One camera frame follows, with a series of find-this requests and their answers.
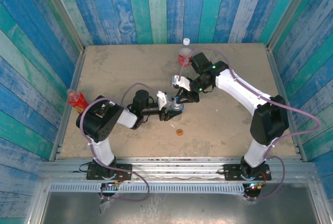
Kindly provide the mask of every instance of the wooden plank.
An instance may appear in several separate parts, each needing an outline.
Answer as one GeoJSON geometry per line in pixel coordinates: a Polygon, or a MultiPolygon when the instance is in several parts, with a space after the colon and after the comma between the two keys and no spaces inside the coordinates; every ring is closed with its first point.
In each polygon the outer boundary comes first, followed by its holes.
{"type": "Polygon", "coordinates": [[[112,0],[124,44],[137,44],[131,0],[112,0]]]}
{"type": "Polygon", "coordinates": [[[199,43],[213,42],[220,5],[221,0],[203,0],[198,37],[199,43]]]}
{"type": "Polygon", "coordinates": [[[166,0],[168,43],[183,42],[185,0],[166,0]]]}
{"type": "Polygon", "coordinates": [[[45,21],[51,28],[53,34],[56,36],[58,41],[60,42],[61,46],[67,53],[68,57],[71,59],[71,61],[76,65],[76,62],[79,57],[79,52],[70,44],[69,39],[65,35],[65,33],[62,31],[62,28],[58,24],[56,18],[53,16],[53,13],[51,12],[50,8],[48,7],[48,4],[45,0],[33,0],[36,7],[41,12],[42,16],[44,17],[45,21]]]}
{"type": "Polygon", "coordinates": [[[229,43],[241,43],[253,16],[259,0],[240,0],[233,27],[229,36],[229,43]]]}
{"type": "Polygon", "coordinates": [[[112,0],[94,0],[100,21],[103,25],[108,44],[122,44],[117,17],[114,12],[112,0]]]}
{"type": "Polygon", "coordinates": [[[49,159],[53,144],[14,118],[0,111],[0,137],[49,159]]]}
{"type": "Polygon", "coordinates": [[[168,43],[167,0],[149,0],[152,43],[168,43]]]}
{"type": "Polygon", "coordinates": [[[0,191],[33,195],[38,176],[0,164],[0,191]]]}
{"type": "Polygon", "coordinates": [[[277,55],[282,43],[286,39],[287,35],[290,33],[292,27],[294,26],[294,24],[296,23],[296,21],[298,20],[298,18],[302,14],[302,12],[304,11],[304,9],[307,6],[309,1],[310,0],[302,0],[301,3],[299,4],[299,6],[297,7],[295,13],[292,15],[292,17],[289,20],[285,30],[283,31],[282,35],[280,36],[279,40],[277,41],[277,43],[276,43],[276,45],[273,49],[274,56],[277,55]]]}
{"type": "Polygon", "coordinates": [[[0,192],[0,218],[25,218],[32,197],[0,192]]]}
{"type": "Polygon", "coordinates": [[[2,57],[0,57],[0,83],[55,127],[59,127],[61,114],[2,57]]]}
{"type": "Polygon", "coordinates": [[[93,40],[75,0],[62,0],[84,46],[93,45],[93,40]]]}
{"type": "Polygon", "coordinates": [[[52,32],[52,29],[49,27],[49,25],[45,21],[44,17],[42,16],[38,8],[35,6],[34,2],[32,0],[14,0],[14,1],[11,0],[11,2],[13,3],[8,4],[6,0],[3,1],[4,7],[6,6],[12,7],[12,10],[15,10],[18,6],[22,7],[27,16],[31,18],[32,21],[31,23],[37,27],[41,35],[44,37],[44,41],[48,42],[50,47],[57,54],[61,63],[64,65],[64,68],[67,68],[70,74],[74,73],[75,69],[74,63],[68,57],[67,53],[61,46],[60,42],[52,32]]]}
{"type": "Polygon", "coordinates": [[[24,224],[24,218],[1,218],[0,224],[24,224]]]}
{"type": "MultiPolygon", "coordinates": [[[[324,132],[328,130],[329,128],[333,127],[333,104],[330,104],[325,109],[323,109],[321,112],[319,112],[316,117],[322,122],[322,127],[315,132],[309,133],[309,134],[302,134],[300,135],[302,143],[306,143],[310,139],[316,137],[321,132],[324,132]]],[[[305,124],[303,124],[299,131],[304,131],[308,129],[313,129],[317,126],[317,123],[313,120],[307,121],[305,124]]]]}
{"type": "Polygon", "coordinates": [[[303,67],[305,61],[315,53],[333,32],[332,19],[333,0],[323,0],[289,49],[285,61],[281,60],[277,64],[284,85],[289,83],[294,74],[303,67]]]}
{"type": "Polygon", "coordinates": [[[66,85],[1,4],[0,29],[16,45],[19,51],[22,52],[39,73],[41,73],[41,75],[44,76],[44,78],[56,89],[59,95],[66,100],[66,85]]]}
{"type": "Polygon", "coordinates": [[[256,43],[274,9],[277,0],[259,0],[247,27],[243,43],[256,43]]]}
{"type": "Polygon", "coordinates": [[[34,23],[31,21],[24,9],[19,5],[17,0],[0,0],[1,6],[11,14],[16,23],[25,32],[27,37],[33,42],[36,48],[41,52],[44,58],[50,63],[53,69],[61,77],[66,86],[70,86],[72,74],[70,67],[65,66],[58,58],[56,53],[52,50],[49,43],[47,43],[43,36],[40,34],[34,23]]]}
{"type": "Polygon", "coordinates": [[[94,0],[76,0],[95,45],[108,44],[94,0]]]}
{"type": "Polygon", "coordinates": [[[318,175],[320,177],[333,175],[333,152],[321,155],[311,162],[316,163],[318,175]]]}
{"type": "Polygon", "coordinates": [[[322,177],[321,182],[325,189],[326,195],[328,199],[333,198],[333,175],[322,177]]]}
{"type": "Polygon", "coordinates": [[[0,83],[0,110],[54,143],[58,129],[0,83]]]}
{"type": "Polygon", "coordinates": [[[2,31],[0,31],[0,56],[40,92],[60,113],[63,112],[65,102],[58,92],[46,81],[2,31]]]}
{"type": "Polygon", "coordinates": [[[279,23],[291,0],[278,0],[259,38],[260,43],[267,43],[279,23]]]}
{"type": "Polygon", "coordinates": [[[45,159],[0,138],[0,164],[17,168],[32,175],[38,175],[45,159]]]}
{"type": "Polygon", "coordinates": [[[288,98],[292,98],[297,91],[313,76],[313,74],[322,66],[329,58],[332,57],[333,51],[333,33],[319,47],[319,49],[311,56],[305,65],[297,72],[294,78],[286,87],[288,98]]]}
{"type": "Polygon", "coordinates": [[[295,22],[293,27],[290,30],[290,33],[287,35],[286,39],[282,43],[279,51],[276,54],[276,63],[285,60],[286,54],[289,52],[292,44],[299,36],[300,32],[305,28],[306,24],[313,16],[314,12],[318,9],[322,0],[310,0],[303,12],[301,13],[299,19],[295,22]]]}
{"type": "Polygon", "coordinates": [[[185,0],[183,38],[198,43],[203,0],[185,0]]]}
{"type": "MultiPolygon", "coordinates": [[[[333,80],[327,83],[321,90],[318,91],[317,94],[312,96],[310,100],[308,100],[302,107],[301,110],[306,111],[312,115],[317,115],[320,111],[326,108],[333,102],[333,80]]],[[[308,117],[293,113],[295,118],[296,126],[299,128],[302,126],[307,120],[308,117]]]]}
{"type": "Polygon", "coordinates": [[[139,44],[151,44],[151,23],[148,0],[131,0],[136,36],[139,44]]]}
{"type": "Polygon", "coordinates": [[[292,78],[295,77],[296,73],[307,63],[307,61],[312,57],[312,55],[320,48],[320,46],[327,40],[327,38],[333,32],[333,9],[327,18],[318,27],[316,32],[304,45],[303,49],[294,59],[294,61],[289,64],[286,72],[281,75],[281,80],[284,86],[287,86],[292,78]]]}
{"type": "Polygon", "coordinates": [[[240,0],[222,0],[213,43],[227,43],[240,0]]]}
{"type": "Polygon", "coordinates": [[[80,51],[78,50],[78,47],[76,46],[76,44],[73,41],[73,38],[71,36],[71,34],[69,33],[67,27],[65,26],[61,16],[59,15],[56,7],[54,6],[54,4],[52,3],[51,0],[45,0],[48,8],[51,10],[53,16],[55,17],[55,19],[57,20],[59,26],[61,27],[62,31],[64,32],[64,34],[66,35],[68,41],[70,42],[70,44],[72,45],[72,47],[74,48],[74,51],[76,53],[77,56],[79,56],[80,51]]]}
{"type": "Polygon", "coordinates": [[[333,58],[330,58],[304,86],[289,100],[290,104],[300,108],[322,87],[333,79],[333,58]]]}
{"type": "Polygon", "coordinates": [[[323,133],[312,138],[303,144],[304,152],[308,160],[312,160],[320,155],[333,150],[333,128],[329,128],[323,133]]]}

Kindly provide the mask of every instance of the table surface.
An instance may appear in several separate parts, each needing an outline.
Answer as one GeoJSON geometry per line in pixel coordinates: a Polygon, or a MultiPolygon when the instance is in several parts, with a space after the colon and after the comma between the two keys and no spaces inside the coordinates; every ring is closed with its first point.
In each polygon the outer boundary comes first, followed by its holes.
{"type": "MultiPolygon", "coordinates": [[[[277,95],[272,71],[263,44],[195,44],[193,48],[214,47],[230,59],[233,69],[257,89],[277,95]]],[[[171,76],[179,74],[179,44],[166,45],[107,45],[89,46],[81,72],[78,90],[88,102],[103,95],[120,102],[124,92],[136,82],[144,83],[174,96],[171,76]]],[[[211,51],[203,51],[209,60],[221,60],[211,51]]],[[[195,77],[192,67],[184,76],[195,77]]],[[[131,103],[134,87],[124,104],[131,103]]],[[[72,109],[60,158],[92,157],[87,140],[75,126],[78,113],[72,109]]],[[[151,116],[137,130],[116,125],[109,137],[116,157],[174,157],[174,156],[243,156],[252,136],[250,113],[226,92],[214,89],[200,94],[200,102],[185,104],[180,121],[159,121],[151,116]],[[177,129],[184,134],[178,136],[177,129]]],[[[271,151],[280,156],[294,156],[292,139],[282,140],[271,151]]]]}

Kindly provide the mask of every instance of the bottle cap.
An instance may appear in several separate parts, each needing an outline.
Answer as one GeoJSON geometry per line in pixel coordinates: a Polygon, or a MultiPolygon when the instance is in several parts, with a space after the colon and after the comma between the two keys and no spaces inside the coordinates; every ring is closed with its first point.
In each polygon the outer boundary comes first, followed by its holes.
{"type": "Polygon", "coordinates": [[[184,45],[189,45],[189,38],[184,38],[183,39],[183,44],[184,45]]]}

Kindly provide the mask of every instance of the black bracket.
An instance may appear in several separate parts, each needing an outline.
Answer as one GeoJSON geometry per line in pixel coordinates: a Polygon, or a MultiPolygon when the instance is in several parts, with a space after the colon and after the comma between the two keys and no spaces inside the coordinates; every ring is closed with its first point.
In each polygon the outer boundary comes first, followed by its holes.
{"type": "Polygon", "coordinates": [[[263,164],[258,168],[258,173],[252,178],[246,179],[240,170],[240,164],[225,164],[223,169],[217,171],[218,174],[224,175],[226,181],[270,181],[272,179],[270,167],[263,164]]]}
{"type": "MultiPolygon", "coordinates": [[[[116,168],[126,169],[132,171],[132,164],[115,164],[116,168]]],[[[88,166],[87,170],[87,180],[105,180],[111,178],[112,181],[122,181],[125,177],[125,180],[130,180],[132,178],[131,173],[126,172],[118,172],[115,170],[107,169],[97,164],[96,162],[92,162],[88,166]]]]}

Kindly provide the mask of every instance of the purple cable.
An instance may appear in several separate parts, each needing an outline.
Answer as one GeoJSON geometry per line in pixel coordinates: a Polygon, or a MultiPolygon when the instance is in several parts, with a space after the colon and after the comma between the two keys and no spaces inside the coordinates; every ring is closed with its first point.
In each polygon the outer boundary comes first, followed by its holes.
{"type": "MultiPolygon", "coordinates": [[[[272,101],[272,100],[270,100],[270,99],[268,99],[268,98],[265,98],[265,97],[263,97],[262,95],[260,95],[259,93],[257,93],[256,91],[254,91],[252,88],[248,87],[246,84],[242,83],[242,82],[238,79],[238,77],[235,75],[234,70],[233,70],[233,68],[232,68],[232,66],[231,66],[231,63],[230,63],[229,59],[228,59],[228,58],[227,58],[227,57],[226,57],[221,51],[219,51],[218,49],[216,49],[216,48],[211,48],[211,47],[201,47],[201,48],[195,49],[194,51],[192,51],[191,53],[189,53],[189,54],[188,54],[188,57],[189,57],[189,56],[192,56],[195,52],[197,52],[197,51],[201,51],[201,50],[203,50],[203,49],[207,49],[207,50],[210,50],[210,51],[216,52],[216,53],[218,53],[220,56],[222,56],[222,58],[223,58],[223,59],[226,61],[226,63],[228,64],[228,66],[229,66],[229,70],[230,70],[230,73],[231,73],[231,76],[234,78],[234,80],[235,80],[236,82],[238,82],[241,86],[243,86],[245,89],[247,89],[248,91],[250,91],[252,94],[254,94],[255,96],[257,96],[258,98],[260,98],[260,99],[262,99],[262,100],[264,100],[264,101],[266,101],[266,102],[268,102],[268,103],[270,103],[270,104],[274,104],[274,105],[276,105],[276,106],[278,106],[278,107],[285,108],[285,109],[287,109],[287,110],[294,111],[294,112],[300,113],[300,114],[302,114],[302,115],[308,116],[308,117],[312,118],[313,120],[315,120],[315,121],[317,122],[317,126],[316,126],[315,128],[313,128],[313,129],[309,129],[309,130],[305,130],[305,131],[301,131],[301,132],[296,132],[296,133],[290,133],[290,134],[286,134],[286,135],[284,135],[284,136],[281,136],[281,137],[277,138],[274,142],[272,142],[272,145],[267,149],[266,153],[264,154],[264,158],[266,158],[266,156],[268,155],[268,153],[271,151],[272,146],[275,145],[275,144],[277,144],[279,141],[281,141],[281,140],[283,140],[283,139],[285,139],[285,138],[288,138],[288,137],[294,136],[294,135],[300,135],[300,134],[309,134],[309,133],[312,133],[312,132],[314,132],[314,131],[317,131],[317,130],[322,126],[321,121],[320,121],[317,117],[315,117],[315,116],[313,116],[313,115],[311,115],[311,114],[309,114],[309,113],[307,113],[307,112],[305,112],[305,111],[302,111],[302,110],[300,110],[300,109],[293,108],[293,107],[290,107],[290,106],[286,106],[286,105],[284,105],[284,104],[280,104],[280,103],[274,102],[274,101],[272,101]]],[[[182,75],[182,72],[183,72],[183,68],[184,68],[184,64],[183,64],[183,66],[182,66],[182,69],[181,69],[181,72],[180,72],[180,75],[179,75],[179,80],[181,79],[181,75],[182,75]]]]}
{"type": "Polygon", "coordinates": [[[278,156],[276,156],[276,155],[273,155],[273,156],[270,156],[270,157],[268,157],[268,159],[272,159],[272,158],[276,158],[276,159],[279,159],[280,160],[280,162],[281,162],[281,164],[282,164],[282,178],[281,178],[281,182],[280,182],[280,184],[277,186],[277,188],[272,192],[272,193],[270,193],[270,194],[268,194],[268,195],[265,195],[265,196],[263,196],[263,197],[249,197],[245,192],[244,192],[244,196],[247,198],[247,199],[249,199],[249,200],[251,200],[251,201],[254,201],[254,200],[256,200],[256,199],[260,199],[260,200],[263,200],[263,199],[267,199],[267,198],[269,198],[269,197],[271,197],[271,196],[273,196],[281,187],[282,187],[282,184],[283,184],[283,182],[284,182],[284,180],[285,180],[285,176],[286,176],[286,167],[285,167],[285,164],[284,164],[284,162],[283,162],[283,160],[280,158],[280,157],[278,157],[278,156]]]}
{"type": "Polygon", "coordinates": [[[105,197],[103,196],[103,190],[101,191],[101,195],[102,195],[102,198],[107,198],[107,199],[114,199],[114,200],[121,200],[121,201],[126,201],[126,202],[142,202],[144,200],[146,200],[149,196],[149,192],[150,192],[150,188],[149,188],[149,184],[148,182],[146,181],[145,178],[143,178],[141,175],[139,175],[138,173],[134,172],[134,171],[130,171],[130,170],[127,170],[127,169],[121,169],[121,168],[112,168],[112,167],[109,167],[107,165],[105,165],[104,163],[101,162],[100,159],[98,159],[95,151],[94,151],[94,148],[93,148],[93,145],[92,145],[92,141],[85,135],[84,131],[83,131],[83,119],[85,117],[85,115],[87,114],[88,110],[94,106],[96,103],[99,103],[101,101],[110,101],[114,104],[117,104],[113,99],[111,98],[108,98],[108,97],[103,97],[103,98],[100,98],[100,99],[97,99],[95,101],[93,101],[92,103],[90,103],[88,105],[88,107],[86,107],[86,109],[82,112],[82,116],[81,116],[81,120],[80,120],[80,131],[81,131],[81,134],[88,140],[89,142],[89,146],[90,146],[90,150],[92,151],[93,155],[94,155],[94,159],[95,161],[100,164],[101,166],[107,168],[107,169],[111,169],[111,170],[114,170],[114,171],[121,171],[121,172],[125,172],[125,173],[132,173],[133,175],[136,175],[138,176],[141,180],[143,180],[143,182],[147,185],[147,193],[146,195],[141,198],[141,199],[137,199],[137,200],[133,200],[133,199],[125,199],[125,198],[120,198],[120,197],[105,197]]]}
{"type": "Polygon", "coordinates": [[[121,102],[120,102],[120,105],[121,105],[121,106],[124,107],[123,102],[124,102],[125,96],[126,96],[127,93],[128,93],[128,92],[129,92],[134,86],[136,86],[136,85],[141,85],[141,86],[143,86],[143,87],[146,87],[146,88],[148,88],[148,89],[154,91],[156,94],[158,93],[156,90],[154,90],[152,87],[149,87],[148,85],[145,85],[145,84],[140,83],[140,82],[134,83],[134,84],[133,84],[132,86],[130,86],[129,89],[124,93],[123,98],[121,98],[121,102]]]}

